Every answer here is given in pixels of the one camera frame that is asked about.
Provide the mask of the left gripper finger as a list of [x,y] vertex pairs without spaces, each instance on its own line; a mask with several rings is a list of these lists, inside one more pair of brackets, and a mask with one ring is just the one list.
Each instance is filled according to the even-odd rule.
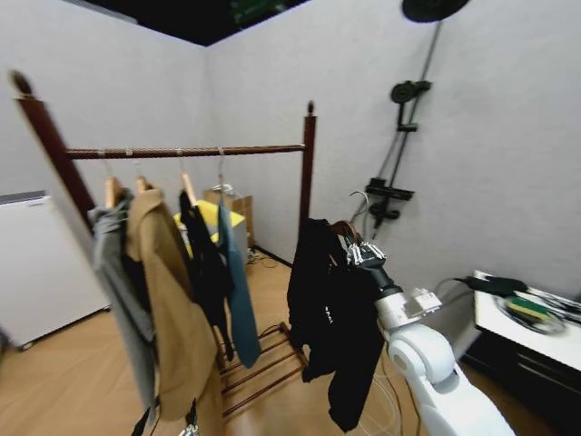
[[185,417],[186,425],[182,430],[182,436],[199,436],[199,425],[197,422],[196,400],[192,401],[192,406]]
[[143,436],[145,427],[152,419],[155,418],[155,404],[148,407],[142,417],[134,424],[133,430],[131,432],[132,436]]

